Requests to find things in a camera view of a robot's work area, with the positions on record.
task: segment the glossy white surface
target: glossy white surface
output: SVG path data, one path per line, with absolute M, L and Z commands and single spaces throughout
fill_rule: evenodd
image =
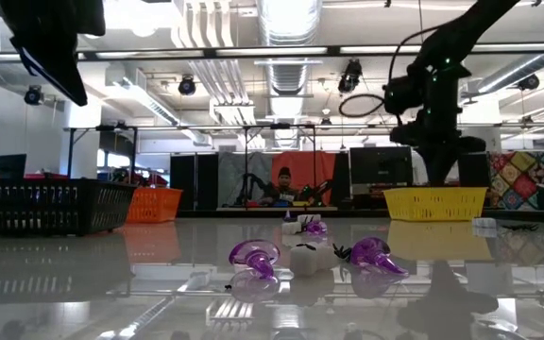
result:
M 0 340 L 544 339 L 544 226 L 325 222 L 329 243 L 386 240 L 410 276 L 383 284 L 343 265 L 295 279 L 289 248 L 305 236 L 283 236 L 279 219 L 0 239 Z M 247 239 L 280 248 L 272 290 L 225 289 L 242 270 L 230 250 Z

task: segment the hat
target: hat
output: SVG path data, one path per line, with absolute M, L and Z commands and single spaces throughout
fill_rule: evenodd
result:
M 279 177 L 280 176 L 288 176 L 291 177 L 291 170 L 289 170 L 288 167 L 283 166 L 279 171 Z

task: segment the man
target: man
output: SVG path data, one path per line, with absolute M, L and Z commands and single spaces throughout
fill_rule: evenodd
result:
M 280 169 L 279 186 L 275 189 L 275 193 L 264 193 L 260 204 L 292 203 L 299 194 L 298 190 L 291 188 L 291 170 L 288 167 Z

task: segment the orange basket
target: orange basket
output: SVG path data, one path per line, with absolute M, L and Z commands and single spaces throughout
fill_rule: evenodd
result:
M 129 206 L 127 222 L 160 223 L 175 220 L 181 193 L 181 190 L 167 188 L 136 189 Z

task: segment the monitor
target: monitor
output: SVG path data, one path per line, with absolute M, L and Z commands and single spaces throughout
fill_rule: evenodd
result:
M 26 154 L 0 156 L 0 179 L 23 179 Z
M 410 147 L 353 147 L 349 168 L 352 188 L 363 186 L 367 192 L 371 186 L 413 185 Z

